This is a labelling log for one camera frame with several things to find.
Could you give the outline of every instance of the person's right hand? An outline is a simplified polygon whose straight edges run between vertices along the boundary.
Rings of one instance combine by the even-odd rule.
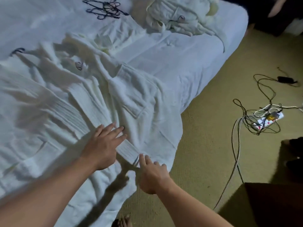
[[[158,162],[152,162],[148,155],[139,155],[140,168],[142,170],[140,188],[147,194],[156,194],[172,179],[169,176],[166,165],[160,166]]]

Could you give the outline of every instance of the person's left hand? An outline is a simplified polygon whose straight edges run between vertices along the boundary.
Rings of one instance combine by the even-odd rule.
[[[127,138],[126,134],[117,137],[123,131],[123,126],[112,130],[114,127],[115,123],[105,128],[103,125],[97,127],[81,154],[81,158],[92,164],[95,170],[102,170],[114,164],[116,147]]]

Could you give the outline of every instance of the floor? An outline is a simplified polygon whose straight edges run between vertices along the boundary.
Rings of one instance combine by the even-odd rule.
[[[283,35],[275,38],[254,30],[245,37],[220,72],[182,114],[183,137],[171,176],[185,191],[213,208],[230,176],[234,164],[231,131],[241,109],[232,100],[239,99],[246,109],[259,109],[268,100],[258,90],[254,74],[276,78],[283,75],[303,83],[303,37]],[[269,83],[277,92],[274,103],[300,106],[303,87]],[[240,168],[245,182],[290,183],[283,162],[291,159],[280,151],[283,139],[303,136],[303,114],[284,110],[278,134],[253,135],[241,130]],[[247,195],[236,173],[216,209],[234,226],[256,226]],[[155,195],[138,190],[123,205],[120,215],[130,213],[134,227],[173,226],[165,207]]]

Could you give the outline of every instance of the pile of white clothes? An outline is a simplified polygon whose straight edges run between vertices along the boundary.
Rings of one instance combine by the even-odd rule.
[[[219,0],[153,0],[147,7],[146,22],[159,32],[174,29],[188,36],[216,35],[226,50],[226,35],[215,15],[218,3]]]
[[[108,27],[0,61],[0,197],[77,158],[100,124],[116,121],[128,134],[118,161],[85,181],[57,227],[84,218],[111,226],[136,191],[139,153],[170,170],[182,136],[180,108],[164,84],[107,54],[145,31],[130,16]]]

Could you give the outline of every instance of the mattress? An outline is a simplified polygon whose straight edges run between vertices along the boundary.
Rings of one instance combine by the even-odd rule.
[[[146,26],[149,0],[117,1],[121,10]],[[20,47],[35,49],[41,41],[60,42],[67,32],[93,34],[114,20],[109,17],[98,20],[85,12],[87,8],[82,0],[2,0],[0,59]],[[237,49],[245,34],[248,16],[242,7],[220,1],[218,17],[229,44],[225,52],[216,36],[189,37],[166,31],[141,38],[116,57],[166,83],[176,94],[183,112]]]

